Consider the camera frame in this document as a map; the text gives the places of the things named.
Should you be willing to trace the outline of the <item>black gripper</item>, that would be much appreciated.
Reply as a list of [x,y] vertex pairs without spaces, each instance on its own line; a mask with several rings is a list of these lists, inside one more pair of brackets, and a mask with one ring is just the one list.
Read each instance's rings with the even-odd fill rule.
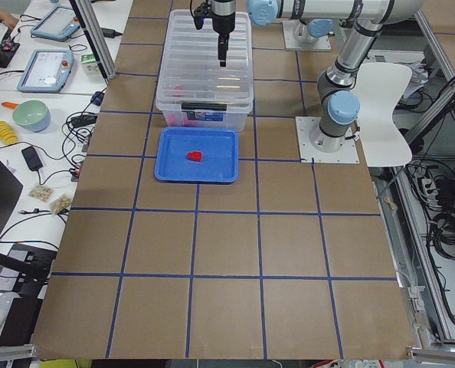
[[213,29],[218,36],[218,60],[221,67],[227,66],[228,39],[227,36],[235,27],[235,0],[212,0],[211,18]]

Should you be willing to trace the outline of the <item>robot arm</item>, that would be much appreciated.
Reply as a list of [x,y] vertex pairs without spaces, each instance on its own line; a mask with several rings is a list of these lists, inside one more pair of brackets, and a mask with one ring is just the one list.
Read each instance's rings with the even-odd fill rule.
[[384,25],[406,20],[421,9],[422,1],[249,1],[251,21],[259,26],[278,18],[310,20],[330,18],[353,22],[351,34],[334,65],[322,72],[317,89],[322,105],[319,125],[309,134],[319,151],[334,153],[345,140],[349,126],[360,110],[358,98],[350,91],[362,62],[381,34]]

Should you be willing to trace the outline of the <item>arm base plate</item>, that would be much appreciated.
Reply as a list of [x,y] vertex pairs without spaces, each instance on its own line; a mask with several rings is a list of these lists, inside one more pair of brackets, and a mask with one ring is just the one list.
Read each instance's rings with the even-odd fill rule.
[[319,117],[296,117],[296,132],[302,163],[359,164],[355,137],[350,126],[344,136],[329,137],[319,126]]
[[283,21],[285,48],[293,51],[329,52],[329,34],[333,30],[332,19]]

